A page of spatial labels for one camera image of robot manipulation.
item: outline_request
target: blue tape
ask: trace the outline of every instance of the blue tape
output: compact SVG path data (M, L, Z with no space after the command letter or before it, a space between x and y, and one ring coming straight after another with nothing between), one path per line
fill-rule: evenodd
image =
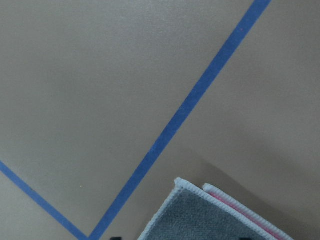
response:
M107 230L111 222L125 205L129 197L135 191L142 179L148 173L160 154L177 133L181 125L195 108L199 100L205 94L217 75L226 65L233 53L236 51L242 40L248 34L255 22L267 8L271 0L255 0L242 20L234 29L230 37L224 43L218 54L215 56L200 80L191 90L171 121L165 127L161 135L155 141L149 152L146 154L140 165L134 171L128 182L122 188L114 202L106 211L96 228L89 236L89 240L99 240Z
M64 228L66 228L73 236L78 240L87 240L84 235L75 225L73 225L68 219L66 219L58 210L44 200L38 193L36 193L31 187L28 186L20 177L18 177L13 171L11 171L2 161L0 161L0 171L3 172L15 185L17 185L22 191L24 191L30 198L40 205L48 214L50 214L55 220L57 220Z

